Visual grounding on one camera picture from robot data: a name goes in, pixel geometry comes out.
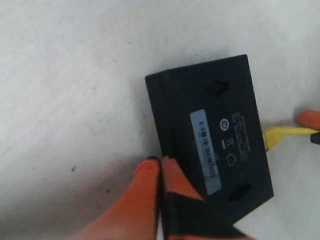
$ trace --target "white surface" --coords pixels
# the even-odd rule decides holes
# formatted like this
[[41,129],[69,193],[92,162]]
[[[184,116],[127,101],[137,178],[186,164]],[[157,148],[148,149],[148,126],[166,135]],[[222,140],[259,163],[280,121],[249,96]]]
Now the white surface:
[[[316,0],[2,0],[0,239],[72,233],[160,155],[148,74],[246,53],[263,125],[320,110],[319,12]],[[318,239],[319,155],[303,136],[268,153],[275,197],[237,226]]]

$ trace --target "white table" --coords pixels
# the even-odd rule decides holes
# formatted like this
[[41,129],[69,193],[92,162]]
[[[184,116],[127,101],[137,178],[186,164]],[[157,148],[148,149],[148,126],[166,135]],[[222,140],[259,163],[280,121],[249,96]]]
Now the white table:
[[[2,0],[0,239],[55,239],[105,211],[160,147],[144,77],[248,54],[263,126],[320,110],[316,0]],[[275,197],[236,224],[318,239],[320,146],[268,154]]]

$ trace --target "black electronic device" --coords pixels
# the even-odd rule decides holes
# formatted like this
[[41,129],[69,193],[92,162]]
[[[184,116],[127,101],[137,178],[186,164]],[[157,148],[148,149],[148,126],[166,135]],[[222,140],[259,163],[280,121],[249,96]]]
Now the black electronic device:
[[145,80],[162,154],[229,223],[273,197],[246,55]]

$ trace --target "barcode sticker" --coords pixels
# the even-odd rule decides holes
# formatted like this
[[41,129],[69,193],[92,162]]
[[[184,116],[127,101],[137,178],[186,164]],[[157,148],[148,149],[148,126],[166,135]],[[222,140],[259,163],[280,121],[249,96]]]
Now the barcode sticker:
[[205,187],[208,195],[221,189],[217,161],[212,144],[206,112],[204,109],[190,114],[195,142],[199,154]]

